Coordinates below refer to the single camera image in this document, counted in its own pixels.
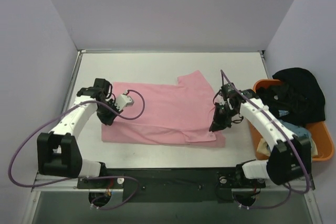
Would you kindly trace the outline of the pink t shirt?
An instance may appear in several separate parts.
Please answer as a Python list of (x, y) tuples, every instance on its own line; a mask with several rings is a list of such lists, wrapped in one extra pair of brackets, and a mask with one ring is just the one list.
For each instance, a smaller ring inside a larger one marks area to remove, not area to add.
[(178, 77), (176, 85), (115, 82), (113, 88), (116, 94), (135, 90), (140, 95), (130, 94), (134, 104), (122, 112), (130, 120), (102, 125), (103, 142), (225, 146), (221, 132), (209, 131), (215, 93), (200, 71)]

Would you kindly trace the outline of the orange plastic basket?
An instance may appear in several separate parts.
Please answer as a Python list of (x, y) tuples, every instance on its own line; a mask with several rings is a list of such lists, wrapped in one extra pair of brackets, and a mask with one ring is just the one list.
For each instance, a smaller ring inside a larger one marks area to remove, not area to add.
[[(278, 86), (282, 82), (276, 79), (262, 79), (254, 84), (253, 90), (256, 91), (259, 88), (268, 88), (269, 86)], [(256, 158), (259, 160), (265, 160), (268, 156), (257, 152), (257, 147), (261, 140), (261, 134), (256, 130), (256, 128), (248, 122), (251, 139), (255, 151)], [(330, 160), (334, 155), (334, 143), (331, 135), (324, 122), (310, 123), (306, 125), (306, 129), (311, 133), (312, 139), (314, 140), (317, 147), (317, 156), (312, 158), (313, 162), (323, 162)]]

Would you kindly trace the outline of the black garment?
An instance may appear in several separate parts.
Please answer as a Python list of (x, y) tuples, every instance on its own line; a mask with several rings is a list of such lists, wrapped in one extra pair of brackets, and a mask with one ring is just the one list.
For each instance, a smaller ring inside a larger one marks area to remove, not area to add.
[(288, 68), (272, 77), (280, 83), (263, 81), (256, 93), (277, 119), (297, 126), (326, 120), (324, 94), (309, 70)]

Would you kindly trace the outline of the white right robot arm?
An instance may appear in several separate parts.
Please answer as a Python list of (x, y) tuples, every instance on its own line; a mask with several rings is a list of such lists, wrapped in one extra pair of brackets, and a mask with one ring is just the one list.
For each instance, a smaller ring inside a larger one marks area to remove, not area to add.
[(236, 90), (223, 85), (217, 92), (223, 98), (215, 104), (209, 131), (222, 131), (235, 123), (239, 115), (247, 119), (266, 141), (270, 156), (267, 160), (254, 160), (236, 166), (235, 183), (248, 186), (253, 179), (270, 179), (276, 185), (304, 177), (309, 183), (311, 172), (311, 144), (307, 137), (299, 137), (276, 119), (257, 94), (251, 90)]

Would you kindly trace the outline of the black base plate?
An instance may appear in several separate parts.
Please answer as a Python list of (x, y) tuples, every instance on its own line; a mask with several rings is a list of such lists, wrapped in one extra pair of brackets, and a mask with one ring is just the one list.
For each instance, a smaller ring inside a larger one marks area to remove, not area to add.
[(218, 201), (219, 203), (233, 202), (234, 197), (246, 202), (255, 200), (256, 195), (263, 188), (225, 188), (219, 183), (206, 183), (198, 188), (196, 185), (163, 185), (161, 183), (142, 186), (140, 182), (132, 177), (126, 180), (118, 179), (122, 187), (113, 188), (113, 180), (107, 188), (88, 189), (89, 201), (98, 206), (106, 206), (113, 194), (121, 193), (122, 201), (139, 203), (180, 203), (180, 202), (203, 202)]

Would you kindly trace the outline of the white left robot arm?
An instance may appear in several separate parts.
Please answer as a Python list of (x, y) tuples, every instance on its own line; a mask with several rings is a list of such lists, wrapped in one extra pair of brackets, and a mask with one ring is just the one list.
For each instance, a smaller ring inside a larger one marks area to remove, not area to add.
[(111, 125), (118, 109), (111, 99), (112, 84), (96, 78), (93, 86), (77, 92), (70, 112), (49, 132), (37, 138), (38, 170), (42, 175), (80, 178), (89, 177), (95, 188), (103, 188), (108, 175), (102, 163), (83, 159), (77, 138), (89, 118), (96, 114), (104, 125)]

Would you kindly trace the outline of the cream garment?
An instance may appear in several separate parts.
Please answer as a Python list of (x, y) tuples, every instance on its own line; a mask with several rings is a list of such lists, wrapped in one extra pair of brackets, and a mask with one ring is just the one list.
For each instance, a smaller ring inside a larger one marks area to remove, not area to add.
[(257, 153), (263, 154), (265, 156), (270, 156), (270, 147), (268, 146), (266, 140), (264, 138), (261, 138), (259, 141), (259, 144), (257, 146)]

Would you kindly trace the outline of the aluminium front rail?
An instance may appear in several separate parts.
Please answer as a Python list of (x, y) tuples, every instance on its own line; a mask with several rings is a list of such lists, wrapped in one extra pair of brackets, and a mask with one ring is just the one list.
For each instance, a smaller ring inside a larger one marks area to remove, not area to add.
[(104, 166), (100, 167), (99, 173), (84, 173), (80, 175), (66, 175), (49, 173), (48, 176), (57, 177), (57, 179), (45, 182), (34, 183), (33, 188), (50, 186), (70, 179), (78, 181), (78, 188), (94, 189), (107, 188), (110, 181), (113, 180), (113, 188), (122, 187), (118, 179), (126, 180), (132, 177), (140, 182), (142, 186), (150, 183), (161, 183), (167, 185), (196, 185), (203, 187), (206, 183), (219, 183), (225, 188), (264, 188), (265, 181), (269, 180), (275, 185), (285, 185), (293, 183), (295, 180), (302, 179), (306, 183), (304, 191), (309, 188), (314, 189), (314, 183), (311, 175), (304, 176), (300, 169), (291, 169), (289, 172), (283, 169), (276, 169), (270, 175), (267, 171), (259, 170), (256, 173), (244, 172), (241, 166), (236, 167), (208, 167), (208, 168), (142, 168), (142, 169), (112, 169)]

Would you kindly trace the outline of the blue garment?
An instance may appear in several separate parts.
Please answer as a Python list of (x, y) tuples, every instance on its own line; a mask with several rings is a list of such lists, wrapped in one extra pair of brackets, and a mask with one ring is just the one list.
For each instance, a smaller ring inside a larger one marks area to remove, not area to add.
[(307, 138), (310, 141), (310, 153), (311, 158), (318, 155), (316, 144), (312, 138), (312, 134), (310, 131), (308, 131), (306, 128), (302, 126), (297, 126), (288, 122), (285, 122), (281, 119), (279, 119), (279, 122), (288, 130), (292, 131), (294, 135), (296, 135), (298, 138)]

